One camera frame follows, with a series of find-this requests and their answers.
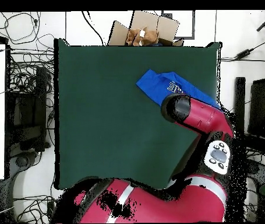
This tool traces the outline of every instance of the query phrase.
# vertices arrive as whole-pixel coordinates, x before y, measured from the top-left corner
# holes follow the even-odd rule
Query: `robot control buttons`
[[[208,150],[204,157],[204,163],[207,167],[219,174],[226,174],[230,159],[228,145],[220,140],[213,141],[209,144]]]

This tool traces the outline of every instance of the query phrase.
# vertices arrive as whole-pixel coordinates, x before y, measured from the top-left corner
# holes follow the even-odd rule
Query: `blue cloth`
[[[147,46],[163,46],[161,43],[157,43],[157,44],[152,44],[152,45],[147,45]]]
[[[161,106],[162,101],[168,95],[172,93],[184,93],[220,109],[220,106],[214,99],[194,87],[190,82],[181,78],[175,72],[157,74],[149,69],[136,84],[159,106]]]

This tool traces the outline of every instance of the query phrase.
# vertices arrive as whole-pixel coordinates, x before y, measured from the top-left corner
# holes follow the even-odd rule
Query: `brown stuffed toy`
[[[129,46],[148,46],[158,43],[158,35],[158,31],[147,31],[147,27],[143,29],[130,29],[126,42]]]

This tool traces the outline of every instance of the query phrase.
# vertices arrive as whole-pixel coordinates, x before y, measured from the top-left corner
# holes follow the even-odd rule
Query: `green table surface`
[[[89,176],[166,187],[197,134],[166,121],[136,82],[148,69],[174,71],[215,99],[220,47],[71,47],[58,40],[58,188]]]

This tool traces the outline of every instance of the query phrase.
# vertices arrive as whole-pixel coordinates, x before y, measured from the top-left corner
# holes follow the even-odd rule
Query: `cardboard box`
[[[126,44],[129,29],[142,29],[147,26],[148,30],[159,31],[159,42],[165,46],[182,46],[183,39],[173,42],[179,22],[145,11],[136,10],[132,14],[130,27],[114,21],[109,35],[109,46],[124,46]]]

